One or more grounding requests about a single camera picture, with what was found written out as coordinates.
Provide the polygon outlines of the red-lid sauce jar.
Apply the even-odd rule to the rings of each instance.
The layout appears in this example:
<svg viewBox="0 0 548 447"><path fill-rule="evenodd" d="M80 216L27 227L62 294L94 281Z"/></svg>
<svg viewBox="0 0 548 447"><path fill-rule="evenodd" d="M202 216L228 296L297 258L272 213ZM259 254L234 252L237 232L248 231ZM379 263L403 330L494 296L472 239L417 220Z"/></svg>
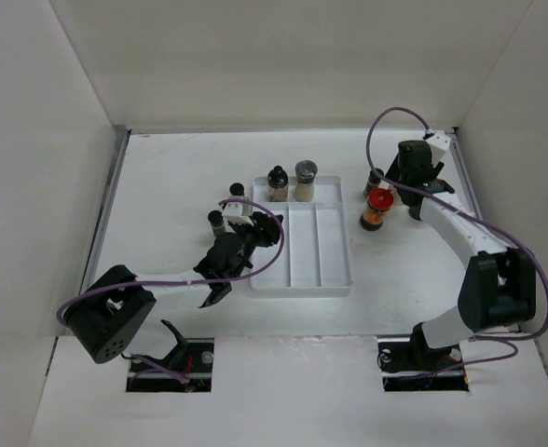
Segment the red-lid sauce jar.
<svg viewBox="0 0 548 447"><path fill-rule="evenodd" d="M360 225L366 231L377 231L392 208L394 197L389 189L374 188L366 199L365 208L360 216Z"/></svg>

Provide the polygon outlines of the black-cap brown spice bottle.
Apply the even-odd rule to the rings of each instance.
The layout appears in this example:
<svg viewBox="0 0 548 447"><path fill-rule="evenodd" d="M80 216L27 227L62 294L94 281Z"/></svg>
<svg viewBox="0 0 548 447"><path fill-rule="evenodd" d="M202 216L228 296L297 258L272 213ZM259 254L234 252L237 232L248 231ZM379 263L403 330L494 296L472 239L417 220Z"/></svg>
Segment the black-cap brown spice bottle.
<svg viewBox="0 0 548 447"><path fill-rule="evenodd" d="M219 237L226 233L225 220L220 210L210 211L208 213L208 222L215 237Z"/></svg>

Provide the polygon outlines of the black-cap round spice bottle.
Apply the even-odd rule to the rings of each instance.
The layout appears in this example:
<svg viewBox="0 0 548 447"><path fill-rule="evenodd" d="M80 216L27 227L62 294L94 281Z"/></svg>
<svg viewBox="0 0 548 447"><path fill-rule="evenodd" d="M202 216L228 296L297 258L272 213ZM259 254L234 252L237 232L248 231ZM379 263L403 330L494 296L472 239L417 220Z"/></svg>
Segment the black-cap round spice bottle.
<svg viewBox="0 0 548 447"><path fill-rule="evenodd" d="M288 175L282 166L275 166L267 175L267 201L285 202L288 197Z"/></svg>

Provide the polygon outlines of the grey-cap white powder shaker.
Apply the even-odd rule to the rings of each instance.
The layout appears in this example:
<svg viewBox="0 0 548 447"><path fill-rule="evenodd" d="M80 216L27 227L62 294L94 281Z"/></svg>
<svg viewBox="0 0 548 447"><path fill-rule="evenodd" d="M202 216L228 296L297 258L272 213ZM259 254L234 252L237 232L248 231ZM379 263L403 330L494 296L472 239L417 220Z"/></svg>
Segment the grey-cap white powder shaker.
<svg viewBox="0 0 548 447"><path fill-rule="evenodd" d="M312 160L302 160L295 165L297 184L294 189L294 198L299 202L309 202L314 196L314 181L318 173L318 166Z"/></svg>

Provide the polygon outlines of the black-cap pepper bottle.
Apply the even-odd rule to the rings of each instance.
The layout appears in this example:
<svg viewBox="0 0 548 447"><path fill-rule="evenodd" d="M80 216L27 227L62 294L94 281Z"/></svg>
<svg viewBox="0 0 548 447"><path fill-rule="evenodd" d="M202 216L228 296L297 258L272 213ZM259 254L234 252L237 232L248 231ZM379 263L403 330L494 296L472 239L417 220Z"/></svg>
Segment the black-cap pepper bottle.
<svg viewBox="0 0 548 447"><path fill-rule="evenodd" d="M229 198L240 199L240 200L246 199L247 196L245 196L244 185L242 183L232 183L229 186Z"/></svg>

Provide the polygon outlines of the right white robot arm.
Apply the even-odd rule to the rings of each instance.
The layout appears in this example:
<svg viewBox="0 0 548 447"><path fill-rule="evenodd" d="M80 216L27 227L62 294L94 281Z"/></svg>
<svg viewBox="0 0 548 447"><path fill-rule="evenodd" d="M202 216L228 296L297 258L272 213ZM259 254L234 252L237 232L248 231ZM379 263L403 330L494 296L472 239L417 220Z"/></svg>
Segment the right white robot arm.
<svg viewBox="0 0 548 447"><path fill-rule="evenodd" d="M439 178L443 163L423 140L398 143L388 179L401 185L398 195L415 219L429 225L465 267L457 303L442 315L417 324L409 337L408 357L430 368L442 349L477 333L535 317L536 271L530 256L488 231L460 203L454 188Z"/></svg>

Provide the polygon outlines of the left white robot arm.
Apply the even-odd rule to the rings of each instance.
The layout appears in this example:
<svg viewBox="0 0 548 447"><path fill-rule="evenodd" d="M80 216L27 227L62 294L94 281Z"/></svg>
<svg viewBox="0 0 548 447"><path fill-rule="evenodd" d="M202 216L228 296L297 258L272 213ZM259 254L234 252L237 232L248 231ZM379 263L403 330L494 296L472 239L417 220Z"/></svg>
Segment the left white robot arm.
<svg viewBox="0 0 548 447"><path fill-rule="evenodd" d="M97 364L123 354L142 328L157 303L152 287L173 287L199 291L200 308L220 303L232 284L255 270L251 258L258 248L284 245L284 217L270 211L256 211L245 223L231 223L232 230L217 236L199 263L182 279L139 280L125 265L106 271L90 288L62 305L57 320L69 329Z"/></svg>

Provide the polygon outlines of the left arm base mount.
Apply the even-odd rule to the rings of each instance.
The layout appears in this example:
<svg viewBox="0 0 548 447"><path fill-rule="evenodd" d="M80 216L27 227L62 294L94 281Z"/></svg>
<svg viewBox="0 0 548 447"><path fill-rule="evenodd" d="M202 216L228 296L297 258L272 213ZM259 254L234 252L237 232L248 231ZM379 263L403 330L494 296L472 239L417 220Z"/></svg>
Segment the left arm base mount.
<svg viewBox="0 0 548 447"><path fill-rule="evenodd" d="M160 321L172 334L174 346L162 358L145 355L164 370L184 375L188 381L177 378L131 355L121 355L130 362L126 391L130 393L207 393L212 390L212 368L215 341L213 338L186 338L168 320Z"/></svg>

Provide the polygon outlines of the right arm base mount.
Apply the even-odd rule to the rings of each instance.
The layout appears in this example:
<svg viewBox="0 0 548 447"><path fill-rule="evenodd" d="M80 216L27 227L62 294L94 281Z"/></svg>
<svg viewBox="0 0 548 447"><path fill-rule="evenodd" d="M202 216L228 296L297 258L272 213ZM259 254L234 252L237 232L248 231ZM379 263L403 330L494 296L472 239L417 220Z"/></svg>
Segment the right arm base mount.
<svg viewBox="0 0 548 447"><path fill-rule="evenodd" d="M415 355L409 339L380 338L377 340L377 366L382 373L382 386L386 392L432 392L469 390L463 366L439 372L462 362L459 345Z"/></svg>

